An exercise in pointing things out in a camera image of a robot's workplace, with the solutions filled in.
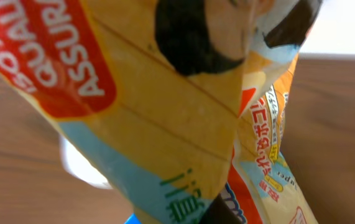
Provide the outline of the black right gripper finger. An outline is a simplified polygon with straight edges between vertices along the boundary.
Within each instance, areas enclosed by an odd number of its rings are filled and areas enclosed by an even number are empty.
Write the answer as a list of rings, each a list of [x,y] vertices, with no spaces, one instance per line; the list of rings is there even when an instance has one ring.
[[[219,194],[202,216],[199,224],[241,224]]]

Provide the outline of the yellow snack bag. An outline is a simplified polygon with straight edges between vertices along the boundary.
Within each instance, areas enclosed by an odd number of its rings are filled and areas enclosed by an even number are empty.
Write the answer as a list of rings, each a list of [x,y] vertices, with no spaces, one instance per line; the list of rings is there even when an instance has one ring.
[[[133,205],[315,223],[280,151],[319,0],[0,0],[0,75]]]

